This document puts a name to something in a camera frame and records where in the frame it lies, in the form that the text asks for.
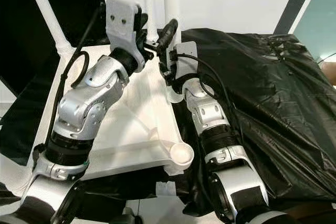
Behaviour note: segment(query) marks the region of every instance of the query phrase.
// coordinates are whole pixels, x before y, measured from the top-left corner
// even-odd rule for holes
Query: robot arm
[[[79,178],[106,112],[123,94],[129,76],[140,72],[170,44],[177,21],[171,20],[158,41],[147,41],[148,17],[138,5],[107,0],[106,31],[111,54],[101,56],[81,81],[60,100],[46,150],[37,160],[20,208],[0,223],[70,223],[83,195]]]
[[[193,51],[193,60],[197,60],[197,50],[190,50],[189,46],[177,45],[171,55]],[[187,71],[184,74],[197,69],[195,66],[191,67],[192,62],[187,66],[178,62],[176,57],[174,60],[182,66],[182,70]],[[211,191],[209,200],[217,217],[224,223],[298,224],[286,213],[272,211],[268,207],[266,187],[244,147],[239,144],[222,106],[214,98],[213,89],[205,84],[202,86],[199,78],[191,78],[184,82],[182,94],[205,155]]]

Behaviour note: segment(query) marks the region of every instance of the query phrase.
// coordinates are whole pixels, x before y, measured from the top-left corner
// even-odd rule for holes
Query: black wire
[[[54,128],[54,121],[56,118],[56,113],[57,113],[57,107],[58,104],[60,102],[60,100],[62,99],[63,95],[64,95],[64,87],[65,87],[65,81],[68,78],[68,73],[72,67],[72,65],[75,63],[75,61],[82,55],[84,55],[85,59],[84,59],[84,64],[83,64],[83,68],[78,76],[78,78],[71,84],[71,87],[74,88],[76,87],[80,81],[83,79],[85,73],[88,70],[89,67],[89,54],[85,51],[81,51],[82,47],[84,45],[84,41],[86,40],[86,37],[88,36],[91,28],[93,27],[93,25],[95,24],[95,21],[98,17],[98,15],[104,10],[105,6],[99,6],[95,12],[93,13],[93,16],[91,17],[91,20],[81,38],[81,40],[78,43],[78,46],[75,50],[75,52],[72,54],[68,64],[66,65],[64,72],[61,74],[60,77],[60,81],[59,81],[59,85],[56,91],[56,95],[55,95],[55,99],[54,99],[54,103],[52,105],[53,110],[51,112],[51,117],[50,117],[50,122],[49,122],[49,127],[48,127],[48,133],[47,133],[47,139],[46,139],[46,145],[48,144],[48,141],[51,137],[51,133],[53,132],[53,128]]]
[[[204,86],[204,81],[203,81],[203,77],[200,76],[200,85],[202,87],[202,89],[204,90],[205,93],[207,93],[208,96],[210,96],[211,98],[217,100],[217,97],[215,94],[211,94],[210,91],[208,91],[208,89]]]
[[[325,57],[323,60],[320,60],[319,62],[317,62],[317,64],[320,64],[321,62],[325,61],[326,59],[330,58],[333,55],[336,55],[336,52],[334,52],[333,54],[329,55],[328,57]]]

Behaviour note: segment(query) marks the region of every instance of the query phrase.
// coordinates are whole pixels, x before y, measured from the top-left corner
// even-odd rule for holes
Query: black connector
[[[159,69],[160,69],[161,76],[166,81],[166,85],[171,86],[175,79],[175,72],[169,70],[163,62],[159,62]]]
[[[169,52],[169,59],[170,61],[177,61],[177,52],[175,49]]]
[[[157,40],[157,43],[159,43],[158,51],[160,53],[165,51],[167,49],[167,47],[169,46],[169,44],[172,42],[172,40],[174,38],[174,35],[176,33],[177,27],[179,26],[178,24],[179,23],[177,22],[177,20],[173,18],[163,28],[163,30],[161,32],[161,36]]]

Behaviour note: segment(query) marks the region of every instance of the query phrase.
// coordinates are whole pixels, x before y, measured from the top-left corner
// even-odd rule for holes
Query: black plastic sheet
[[[19,165],[27,165],[58,62],[54,50],[0,120],[0,153]]]
[[[244,132],[242,145],[266,184],[271,204],[281,208],[291,202],[336,202],[336,91],[306,47],[293,35],[210,29],[185,31],[183,40],[196,42],[198,57],[228,88]],[[212,75],[202,65],[198,72]],[[183,134],[193,128],[185,104],[174,111],[183,140],[195,146],[195,135]],[[202,160],[191,169],[194,180],[203,183]],[[205,191],[206,182],[190,192],[186,214],[208,212],[195,206],[196,196],[206,201]]]

